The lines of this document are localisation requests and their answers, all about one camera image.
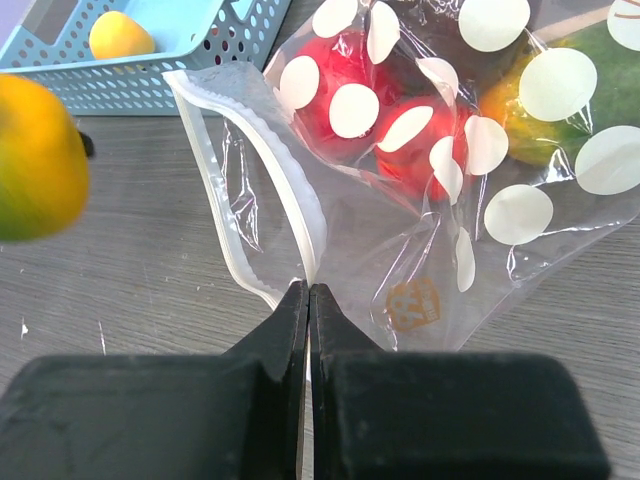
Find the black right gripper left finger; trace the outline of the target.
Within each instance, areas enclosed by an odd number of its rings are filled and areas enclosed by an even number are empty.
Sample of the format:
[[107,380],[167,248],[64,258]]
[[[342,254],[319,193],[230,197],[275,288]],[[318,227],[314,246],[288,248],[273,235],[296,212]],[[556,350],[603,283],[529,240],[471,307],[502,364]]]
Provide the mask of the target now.
[[309,289],[221,355],[49,355],[1,399],[5,479],[296,479]]

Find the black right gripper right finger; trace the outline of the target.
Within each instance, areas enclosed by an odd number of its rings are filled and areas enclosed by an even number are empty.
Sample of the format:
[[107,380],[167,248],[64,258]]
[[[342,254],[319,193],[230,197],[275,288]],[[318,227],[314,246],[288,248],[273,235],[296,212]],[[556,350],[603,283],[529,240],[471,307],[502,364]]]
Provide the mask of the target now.
[[318,479],[606,479],[568,369],[526,352],[391,352],[310,292]]

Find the clear zip top bag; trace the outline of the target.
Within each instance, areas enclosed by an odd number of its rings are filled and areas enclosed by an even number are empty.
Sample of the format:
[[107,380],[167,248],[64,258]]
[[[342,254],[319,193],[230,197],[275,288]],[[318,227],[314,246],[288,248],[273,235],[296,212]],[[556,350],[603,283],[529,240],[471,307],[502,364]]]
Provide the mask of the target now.
[[635,1],[325,1],[264,68],[164,76],[231,277],[455,350],[639,214]]

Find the fake yellow lemon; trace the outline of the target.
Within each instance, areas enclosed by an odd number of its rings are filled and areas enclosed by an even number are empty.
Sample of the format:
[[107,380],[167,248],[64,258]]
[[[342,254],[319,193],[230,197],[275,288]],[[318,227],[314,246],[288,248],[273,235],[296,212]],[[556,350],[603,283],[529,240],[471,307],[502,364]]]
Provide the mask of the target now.
[[62,100],[1,75],[1,240],[33,241],[73,226],[89,199],[93,140]]

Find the fake yellow peach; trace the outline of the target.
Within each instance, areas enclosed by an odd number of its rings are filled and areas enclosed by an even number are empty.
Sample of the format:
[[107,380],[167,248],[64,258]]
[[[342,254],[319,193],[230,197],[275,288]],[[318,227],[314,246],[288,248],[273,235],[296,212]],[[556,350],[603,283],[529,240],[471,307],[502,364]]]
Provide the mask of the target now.
[[89,48],[95,59],[107,60],[152,54],[155,52],[155,41],[128,15],[109,11],[91,27]]

